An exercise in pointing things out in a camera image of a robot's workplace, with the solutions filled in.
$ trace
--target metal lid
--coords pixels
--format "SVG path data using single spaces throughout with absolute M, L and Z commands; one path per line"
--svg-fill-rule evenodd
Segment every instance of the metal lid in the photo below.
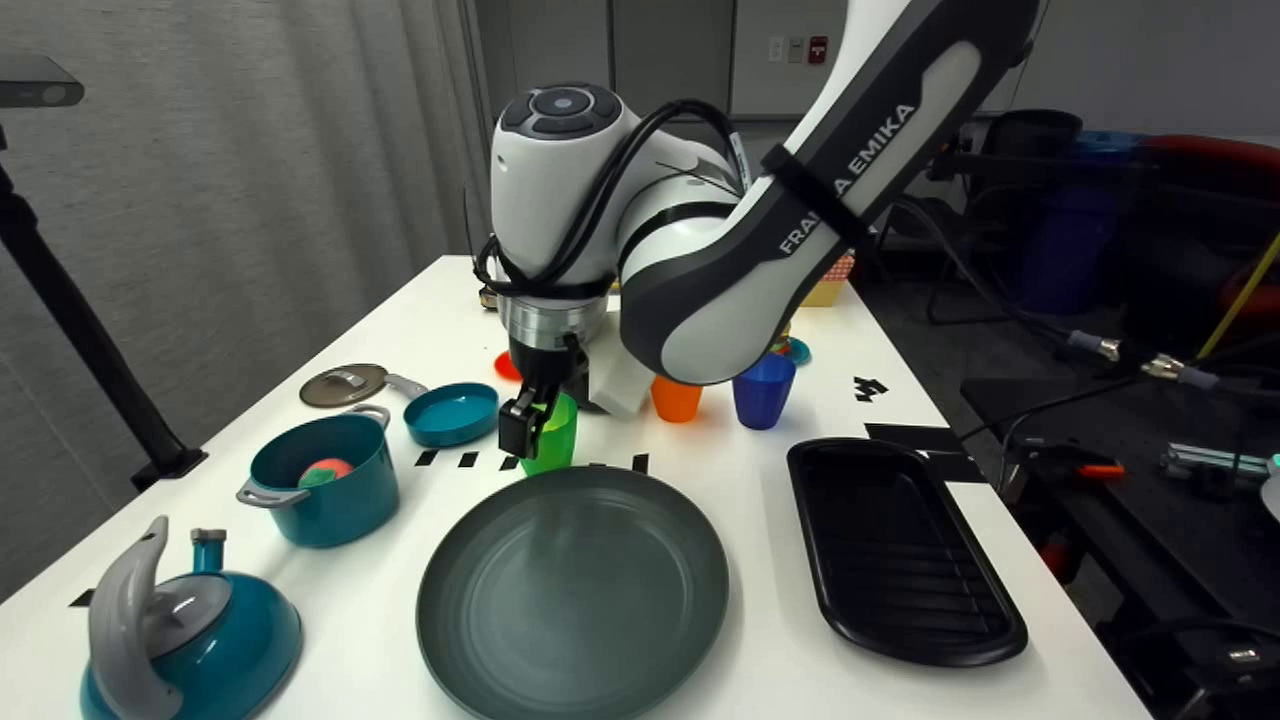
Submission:
M 312 408 L 350 408 L 350 403 L 362 403 L 362 399 L 375 397 L 380 388 L 387 388 L 387 368 L 380 368 L 380 364 L 341 364 L 341 368 L 329 368 L 329 370 L 312 376 L 300 388 L 300 399 L 312 403 Z

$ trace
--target black cable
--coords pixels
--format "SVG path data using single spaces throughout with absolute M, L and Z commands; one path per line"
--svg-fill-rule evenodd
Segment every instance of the black cable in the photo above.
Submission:
M 1020 412 L 985 419 L 985 424 L 960 432 L 960 444 L 972 441 L 972 434 L 980 434 L 980 432 L 989 432 L 993 424 L 1024 424 L 1024 419 L 1034 419 L 1034 415 L 1046 415 L 1046 412 L 1057 412 L 1057 408 L 1070 408 L 1070 403 L 1083 403 L 1083 399 L 1097 399 L 1097 397 L 1123 391 L 1123 388 L 1132 388 L 1135 378 L 1145 378 L 1145 376 L 1123 376 L 1123 378 L 1113 378 L 1113 382 L 1101 382 L 1101 388 L 1089 388 L 1089 391 L 1057 397 L 1057 399 L 1046 399 L 1046 403 L 1034 403 L 1034 408 L 1020 408 Z

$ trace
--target green cup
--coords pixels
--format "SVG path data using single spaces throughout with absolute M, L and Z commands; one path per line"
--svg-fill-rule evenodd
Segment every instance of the green cup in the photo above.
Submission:
M 525 456 L 525 474 L 546 474 L 572 462 L 577 444 L 577 399 L 570 391 L 555 397 L 555 408 L 536 441 L 536 453 Z

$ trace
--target orange cup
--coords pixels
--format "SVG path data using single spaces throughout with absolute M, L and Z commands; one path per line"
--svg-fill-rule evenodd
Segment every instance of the orange cup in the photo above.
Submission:
M 668 376 L 654 378 L 654 408 L 668 424 L 693 424 L 701 399 L 705 399 L 701 382 L 678 382 Z

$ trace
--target white table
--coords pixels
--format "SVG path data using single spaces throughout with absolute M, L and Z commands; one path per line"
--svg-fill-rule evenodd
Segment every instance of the white table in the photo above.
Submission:
M 650 473 L 693 495 L 730 550 L 726 626 L 708 658 L 654 716 L 1150 716 L 985 483 L 954 483 L 954 495 L 1027 619 L 1034 641 L 1020 656 L 993 668 L 918 668 L 852 649 L 820 619 L 784 453 L 808 434 L 865 434 L 865 424 L 944 424 L 944 415 L 852 292 L 837 307 L 801 312 L 792 331 L 817 359 L 797 376 L 775 432 L 740 428 L 730 388 L 705 391 L 693 428 L 654 415 L 581 419 L 577 459 L 627 467 L 650 453 Z M 375 359 L 424 382 L 501 382 L 498 353 L 505 331 L 481 312 L 469 261 L 447 257 L 422 272 L 214 434 L 194 474 L 134 500 L 0 609 L 0 716 L 75 716 L 87 616 L 70 603 L 160 511 L 173 519 L 160 580 L 188 572 L 188 529 L 230 529 L 230 569 L 272 580 L 304 610 L 300 672 L 270 716 L 465 716 L 422 658 L 417 588 L 443 530 L 520 480 L 501 473 L 498 441 L 472 448 L 476 467 L 457 462 L 469 448 L 417 467 L 422 453 L 395 419 L 387 444 L 406 504 L 380 530 L 338 550 L 283 542 L 270 511 L 235 504 L 235 489 L 266 441 L 322 415 L 297 399 L 322 368 Z M 856 403 L 852 376 L 876 376 L 888 391 Z M 406 408 L 395 391 L 380 391 L 375 403 Z

